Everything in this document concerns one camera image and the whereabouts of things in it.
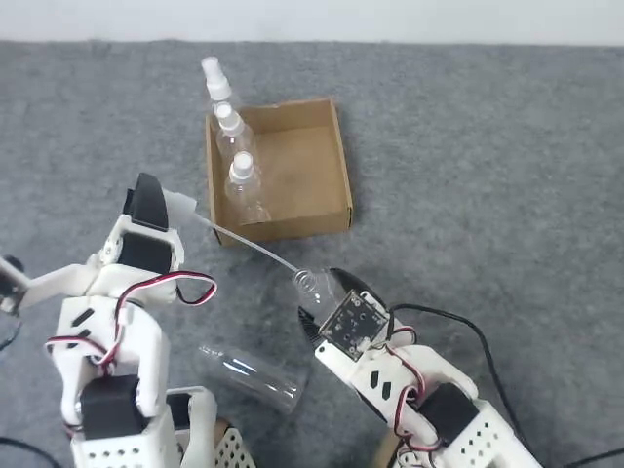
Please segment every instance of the clear plastic tube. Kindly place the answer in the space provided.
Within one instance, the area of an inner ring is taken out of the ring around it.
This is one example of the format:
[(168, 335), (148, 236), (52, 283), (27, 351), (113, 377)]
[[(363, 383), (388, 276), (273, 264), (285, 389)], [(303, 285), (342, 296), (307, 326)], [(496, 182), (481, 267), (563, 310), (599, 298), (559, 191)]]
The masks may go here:
[(195, 218), (201, 222), (202, 224), (206, 224), (208, 227), (210, 227), (211, 229), (214, 229), (218, 232), (221, 232), (223, 234), (225, 234), (226, 236), (231, 237), (232, 239), (235, 239), (239, 242), (242, 242), (243, 244), (251, 247), (252, 249), (256, 249), (257, 251), (273, 258), (275, 261), (281, 263), (282, 265), (286, 266), (289, 270), (291, 270), (292, 273), (296, 273), (297, 271), (299, 271), (299, 269), (294, 266), (291, 263), (288, 263), (287, 261), (285, 261), (283, 258), (281, 258), (279, 255), (272, 253), (271, 251), (268, 251), (267, 249), (265, 249), (262, 246), (259, 246), (258, 244), (256, 244), (255, 242), (252, 242), (248, 239), (245, 239), (243, 236), (239, 236), (238, 234), (234, 234), (232, 231), (225, 229), (224, 227), (219, 226), (218, 224), (214, 224), (212, 221), (210, 221), (209, 219), (199, 215), (199, 214), (195, 214)]
[(290, 414), (307, 382), (307, 372), (286, 371), (232, 346), (204, 344), (198, 349), (196, 371)]

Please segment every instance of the open cardboard box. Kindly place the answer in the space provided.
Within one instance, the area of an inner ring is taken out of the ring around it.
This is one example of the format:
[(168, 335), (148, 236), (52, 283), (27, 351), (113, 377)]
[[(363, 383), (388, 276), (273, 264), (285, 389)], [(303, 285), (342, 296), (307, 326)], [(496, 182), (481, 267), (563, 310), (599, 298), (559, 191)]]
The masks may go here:
[[(217, 122), (206, 120), (212, 220), (253, 241), (345, 231), (353, 202), (335, 106), (330, 98), (247, 107), (241, 116), (255, 132), (263, 201), (271, 220), (238, 225), (224, 193), (227, 168), (216, 146)], [(215, 233), (222, 245), (236, 241)]]

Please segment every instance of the clear plastic bottle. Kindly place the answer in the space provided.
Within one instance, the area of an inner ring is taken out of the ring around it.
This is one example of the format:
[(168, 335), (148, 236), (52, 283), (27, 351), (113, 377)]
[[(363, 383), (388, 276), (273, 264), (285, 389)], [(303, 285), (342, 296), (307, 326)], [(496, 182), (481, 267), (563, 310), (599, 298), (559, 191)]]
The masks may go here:
[(241, 102), (232, 92), (229, 81), (221, 70), (216, 57), (206, 57), (202, 60), (202, 68), (206, 75), (206, 88), (211, 97), (213, 110), (220, 102), (229, 102), (234, 108), (240, 109)]
[(262, 203), (260, 177), (254, 167), (254, 157), (247, 151), (234, 156), (225, 182), (225, 195), (239, 224), (253, 224), (270, 220)]
[(297, 271), (292, 283), (299, 296), (299, 305), (323, 324), (348, 295), (330, 270)]
[(225, 167), (234, 160), (234, 155), (241, 151), (257, 154), (254, 131), (241, 118), (229, 102), (220, 102), (214, 109), (219, 130), (216, 134), (216, 146), (223, 158)]
[(195, 369), (290, 414), (301, 398), (309, 369), (284, 369), (232, 346), (207, 343), (199, 347)]

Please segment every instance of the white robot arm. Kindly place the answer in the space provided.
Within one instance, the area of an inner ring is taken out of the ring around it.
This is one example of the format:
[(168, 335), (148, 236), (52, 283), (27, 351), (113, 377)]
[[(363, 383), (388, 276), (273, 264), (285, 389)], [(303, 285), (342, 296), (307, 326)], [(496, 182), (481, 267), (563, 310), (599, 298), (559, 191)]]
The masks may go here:
[[(216, 291), (211, 277), (179, 270), (184, 249), (170, 220), (183, 211), (168, 202), (158, 180), (141, 174), (86, 264), (30, 279), (17, 262), (0, 258), (5, 312), (69, 296), (46, 346), (62, 378), (60, 411), (78, 468), (215, 466), (215, 398), (203, 387), (167, 390), (170, 344), (147, 312), (177, 297), (200, 305)], [(183, 278), (207, 282), (206, 293), (186, 300), (176, 284)], [(134, 370), (116, 374), (122, 365)], [(254, 467), (245, 455), (245, 466)]]
[(299, 317), (317, 359), (401, 439), (395, 467), (540, 468), (467, 375), (413, 344), (415, 331), (390, 321), (366, 285), (342, 270), (333, 274), (347, 275), (340, 283), (349, 286), (329, 294), (344, 299), (333, 311), (315, 317), (300, 309)]

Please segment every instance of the cable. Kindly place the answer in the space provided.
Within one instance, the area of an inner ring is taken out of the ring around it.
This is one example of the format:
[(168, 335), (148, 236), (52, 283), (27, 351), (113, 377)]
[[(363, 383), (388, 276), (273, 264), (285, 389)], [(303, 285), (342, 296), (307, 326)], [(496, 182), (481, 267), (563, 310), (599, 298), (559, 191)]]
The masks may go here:
[(13, 334), (9, 336), (7, 339), (5, 339), (4, 341), (2, 341), (2, 343), (0, 343), (0, 353), (4, 351), (5, 349), (7, 349), (9, 346), (11, 346), (11, 344), (16, 340), (16, 338), (20, 334), (20, 330), (21, 330), (21, 320), (18, 320), (18, 324), (13, 330)]
[(390, 337), (394, 336), (395, 334), (399, 334), (400, 332), (409, 332), (411, 334), (411, 344), (416, 344), (418, 342), (418, 335), (416, 334), (416, 330), (414, 330), (412, 327), (398, 327), (396, 329), (393, 329), (390, 333)]
[(29, 451), (30, 453), (34, 453), (40, 458), (46, 460), (48, 463), (50, 463), (50, 466), (52, 466), (52, 468), (62, 468), (62, 466), (60, 466), (60, 463), (54, 460), (49, 453), (41, 450), (40, 448), (32, 446), (31, 444), (27, 444), (26, 442), (18, 441), (17, 439), (11, 439), (9, 437), (0, 437), (0, 445), (15, 447), (16, 449)]
[(498, 391), (500, 400), (502, 401), (503, 406), (505, 407), (505, 409), (507, 410), (507, 413), (509, 414), (509, 419), (511, 420), (512, 426), (514, 427), (514, 430), (518, 434), (518, 437), (520, 438), (520, 440), (525, 444), (528, 451), (532, 452), (532, 450), (530, 449), (530, 445), (527, 442), (527, 437), (525, 436), (525, 433), (520, 425), (518, 417), (516, 416), (516, 412), (514, 411), (511, 403), (509, 402), (509, 398), (507, 397), (507, 392), (505, 392), (502, 381), (500, 380), (500, 377), (498, 376), (498, 371), (496, 370), (496, 366), (494, 364), (494, 358), (492, 357), (491, 351), (489, 350), (488, 340), (486, 339), (486, 336), (481, 331), (481, 329), (477, 327), (475, 324), (473, 324), (470, 320), (466, 319), (465, 317), (451, 314), (450, 312), (447, 312), (446, 310), (434, 309), (431, 307), (425, 307), (423, 305), (418, 305), (418, 304), (404, 303), (404, 304), (393, 305), (392, 307), (388, 309), (388, 313), (390, 314), (390, 321), (388, 323), (389, 331), (391, 331), (394, 328), (394, 313), (397, 310), (402, 310), (402, 309), (417, 310), (420, 312), (426, 312), (428, 314), (445, 317), (447, 319), (451, 319), (451, 320), (454, 320), (455, 322), (459, 322), (461, 324), (466, 325), (467, 327), (472, 329), (474, 333), (477, 334), (477, 336), (479, 337), (479, 341), (481, 341), (481, 345), (484, 349), (484, 353), (486, 354), (486, 361), (487, 361), (487, 366), (489, 367), (489, 373), (491, 374), (491, 378), (494, 381), (494, 386), (496, 387), (496, 390)]
[(110, 372), (110, 366), (114, 364), (115, 356), (119, 350), (119, 346), (124, 337), (124, 326), (120, 324), (120, 313), (121, 310), (130, 297), (132, 293), (135, 293), (140, 290), (145, 290), (148, 288), (152, 288), (154, 286), (162, 285), (164, 283), (182, 280), (182, 279), (193, 279), (193, 280), (201, 280), (210, 283), (210, 287), (204, 292), (197, 300), (187, 300), (182, 295), (182, 292), (178, 286), (175, 287), (175, 292), (177, 297), (185, 304), (197, 306), (202, 305), (211, 300), (215, 294), (217, 289), (217, 284), (215, 279), (209, 275), (205, 275), (204, 273), (198, 273), (195, 271), (174, 271), (172, 273), (166, 273), (164, 275), (156, 276), (155, 278), (151, 278), (146, 281), (142, 281), (140, 283), (133, 284), (126, 288), (124, 292), (119, 296), (117, 302), (115, 304), (115, 309), (113, 313), (114, 323), (115, 323), (115, 339), (113, 345), (106, 350), (99, 344), (94, 341), (80, 336), (54, 336), (48, 341), (46, 341), (46, 347), (50, 350), (50, 348), (58, 343), (66, 343), (66, 344), (87, 344), (91, 346), (94, 350), (97, 351), (97, 355), (95, 359), (93, 359), (94, 364), (104, 369), (104, 371)]
[(194, 214), (195, 218), (201, 222), (202, 224), (206, 224), (208, 227), (217, 230), (218, 232), (221, 232), (223, 234), (225, 234), (226, 236), (231, 237), (232, 239), (236, 239), (239, 242), (242, 242), (243, 244), (251, 247), (252, 249), (256, 249), (258, 252), (263, 253), (271, 258), (273, 258), (275, 261), (281, 263), (282, 265), (286, 266), (289, 270), (291, 270), (292, 273), (296, 273), (297, 271), (299, 271), (299, 269), (294, 266), (291, 263), (288, 263), (287, 261), (285, 261), (283, 258), (281, 258), (279, 255), (272, 253), (271, 251), (268, 251), (267, 249), (265, 249), (262, 246), (259, 246), (258, 244), (256, 244), (255, 242), (252, 242), (248, 239), (245, 239), (243, 236), (239, 236), (238, 234), (234, 234), (232, 231), (225, 229), (224, 227), (219, 226), (218, 224), (214, 224), (212, 221), (210, 221), (209, 219), (206, 219), (203, 216), (200, 216), (198, 214)]
[(594, 463), (595, 461), (600, 461), (606, 458), (612, 458), (613, 456), (619, 456), (619, 455), (624, 455), (624, 447), (617, 448), (611, 451), (606, 451), (605, 453), (599, 453), (598, 455), (588, 456), (587, 458), (582, 458), (580, 460), (564, 465), (563, 468), (576, 468), (578, 466), (589, 465), (590, 463)]

